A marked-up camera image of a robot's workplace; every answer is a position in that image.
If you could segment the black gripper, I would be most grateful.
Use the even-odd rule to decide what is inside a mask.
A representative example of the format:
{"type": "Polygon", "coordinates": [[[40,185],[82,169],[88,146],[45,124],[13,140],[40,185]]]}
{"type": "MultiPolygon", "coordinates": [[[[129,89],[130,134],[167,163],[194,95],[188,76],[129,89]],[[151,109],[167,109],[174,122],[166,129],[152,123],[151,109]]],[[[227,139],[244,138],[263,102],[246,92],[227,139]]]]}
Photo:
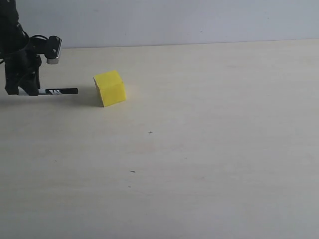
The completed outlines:
{"type": "Polygon", "coordinates": [[[22,88],[29,96],[38,96],[40,89],[39,67],[47,37],[29,37],[19,23],[16,1],[0,2],[0,58],[4,62],[5,90],[17,95],[22,88]]]}

